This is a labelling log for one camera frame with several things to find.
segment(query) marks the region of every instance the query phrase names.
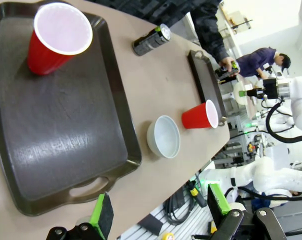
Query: red cup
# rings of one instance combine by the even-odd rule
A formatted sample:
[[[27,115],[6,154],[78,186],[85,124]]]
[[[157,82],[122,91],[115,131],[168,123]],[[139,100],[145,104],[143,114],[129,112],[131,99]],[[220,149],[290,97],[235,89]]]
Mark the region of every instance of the red cup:
[[[35,74],[50,74],[84,52],[92,38],[91,24],[81,11],[62,2],[46,4],[34,17],[27,65]]]
[[[215,104],[207,100],[182,114],[182,124],[186,129],[217,128],[219,117]]]

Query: tray handle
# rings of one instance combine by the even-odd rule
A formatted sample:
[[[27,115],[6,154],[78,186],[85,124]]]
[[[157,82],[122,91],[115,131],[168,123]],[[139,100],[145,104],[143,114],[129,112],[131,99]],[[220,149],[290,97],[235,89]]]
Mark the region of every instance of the tray handle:
[[[78,204],[78,203],[85,203],[85,202],[92,201],[92,200],[98,198],[98,196],[100,194],[104,194],[105,192],[108,192],[114,186],[114,184],[117,181],[117,179],[115,179],[113,177],[111,178],[111,177],[102,176],[102,178],[107,179],[107,184],[104,187],[96,190],[95,192],[89,193],[87,195],[72,196],[70,194],[70,191],[74,188],[77,188],[77,187],[71,188],[68,191],[68,201],[67,202],[70,203],[70,204]]]

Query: white bowl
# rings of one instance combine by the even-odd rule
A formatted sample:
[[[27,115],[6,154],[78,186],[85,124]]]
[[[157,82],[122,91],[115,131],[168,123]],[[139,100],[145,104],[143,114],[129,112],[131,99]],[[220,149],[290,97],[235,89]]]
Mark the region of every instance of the white bowl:
[[[147,144],[159,157],[172,159],[180,150],[180,133],[175,121],[169,116],[160,116],[148,128]]]

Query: screw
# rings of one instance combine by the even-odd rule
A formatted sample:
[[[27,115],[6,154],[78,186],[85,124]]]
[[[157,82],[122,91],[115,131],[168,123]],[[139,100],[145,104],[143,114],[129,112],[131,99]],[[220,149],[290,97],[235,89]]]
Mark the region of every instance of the screw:
[[[55,234],[56,234],[56,235],[60,235],[61,233],[62,233],[62,230],[61,230],[61,229],[56,229],[56,230],[55,230]]]
[[[260,214],[261,216],[267,215],[266,211],[263,211],[263,210],[259,211],[259,214]]]
[[[87,226],[87,225],[82,225],[82,226],[81,226],[81,230],[82,230],[82,231],[86,231],[87,229],[88,229],[88,226]]]
[[[240,213],[239,213],[238,211],[233,211],[233,212],[231,213],[231,215],[232,215],[233,217],[239,217],[239,216],[240,216]]]

